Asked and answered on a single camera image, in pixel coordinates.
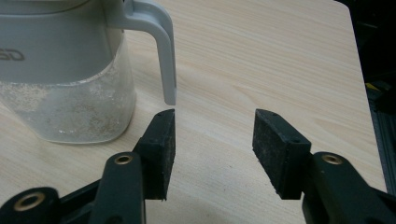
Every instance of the wooden table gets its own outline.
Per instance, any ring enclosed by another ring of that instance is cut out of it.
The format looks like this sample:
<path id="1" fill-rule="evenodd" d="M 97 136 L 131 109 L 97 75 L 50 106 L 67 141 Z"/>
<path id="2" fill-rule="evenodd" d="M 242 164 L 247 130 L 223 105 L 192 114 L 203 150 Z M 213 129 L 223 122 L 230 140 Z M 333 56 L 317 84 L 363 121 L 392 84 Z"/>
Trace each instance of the wooden table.
<path id="1" fill-rule="evenodd" d="M 147 201 L 148 223 L 304 223 L 281 201 L 252 147 L 256 108 L 272 110 L 385 190 L 348 9 L 331 0 L 158 0 L 177 56 L 177 156 L 168 201 Z M 0 204 L 25 189 L 61 196 L 100 178 L 106 159 L 133 149 L 163 102 L 154 39 L 127 31 L 137 101 L 116 141 L 39 140 L 0 105 Z"/>

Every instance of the light wood surface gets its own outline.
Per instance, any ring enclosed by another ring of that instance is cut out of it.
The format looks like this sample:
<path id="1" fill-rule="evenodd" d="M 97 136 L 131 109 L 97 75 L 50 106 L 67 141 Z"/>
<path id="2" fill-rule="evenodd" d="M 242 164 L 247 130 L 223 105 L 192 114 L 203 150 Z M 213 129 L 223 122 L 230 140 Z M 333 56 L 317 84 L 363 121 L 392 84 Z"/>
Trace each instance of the light wood surface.
<path id="1" fill-rule="evenodd" d="M 331 0 L 157 0 L 177 57 L 177 156 L 168 201 L 148 223 L 304 223 L 281 201 L 251 147 L 254 111 L 272 110 L 385 190 L 348 9 Z M 100 178 L 132 150 L 163 102 L 154 39 L 127 31 L 137 92 L 128 131 L 94 146 L 39 140 L 0 105 L 0 204 L 29 188 L 61 196 Z"/>

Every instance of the printed logo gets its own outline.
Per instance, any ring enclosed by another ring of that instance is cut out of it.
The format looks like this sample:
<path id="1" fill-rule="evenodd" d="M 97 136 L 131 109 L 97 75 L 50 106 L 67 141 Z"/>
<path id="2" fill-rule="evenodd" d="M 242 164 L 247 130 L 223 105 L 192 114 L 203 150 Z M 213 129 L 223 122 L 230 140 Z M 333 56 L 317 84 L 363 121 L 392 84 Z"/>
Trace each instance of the printed logo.
<path id="1" fill-rule="evenodd" d="M 15 49 L 0 49 L 0 60 L 24 61 L 24 56 L 20 51 Z"/>

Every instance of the transparent container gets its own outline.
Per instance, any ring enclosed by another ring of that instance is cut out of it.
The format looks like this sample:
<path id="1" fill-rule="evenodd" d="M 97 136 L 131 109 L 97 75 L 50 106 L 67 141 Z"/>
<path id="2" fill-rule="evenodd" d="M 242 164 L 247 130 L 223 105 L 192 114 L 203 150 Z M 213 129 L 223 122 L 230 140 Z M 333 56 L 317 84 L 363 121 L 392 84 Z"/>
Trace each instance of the transparent container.
<path id="1" fill-rule="evenodd" d="M 77 82 L 0 82 L 0 98 L 44 140 L 87 144 L 113 140 L 134 111 L 134 82 L 125 38 L 99 74 Z"/>

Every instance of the pitcher handle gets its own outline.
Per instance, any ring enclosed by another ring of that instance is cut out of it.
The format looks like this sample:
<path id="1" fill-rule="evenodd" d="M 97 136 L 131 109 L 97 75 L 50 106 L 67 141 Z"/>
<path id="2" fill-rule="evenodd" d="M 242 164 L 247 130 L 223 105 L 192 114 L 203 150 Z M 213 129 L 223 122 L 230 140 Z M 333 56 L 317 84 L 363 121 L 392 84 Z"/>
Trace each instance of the pitcher handle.
<path id="1" fill-rule="evenodd" d="M 147 0 L 102 0 L 109 27 L 144 31 L 157 43 L 163 80 L 163 98 L 176 104 L 176 64 L 173 25 L 169 14 L 160 5 Z"/>

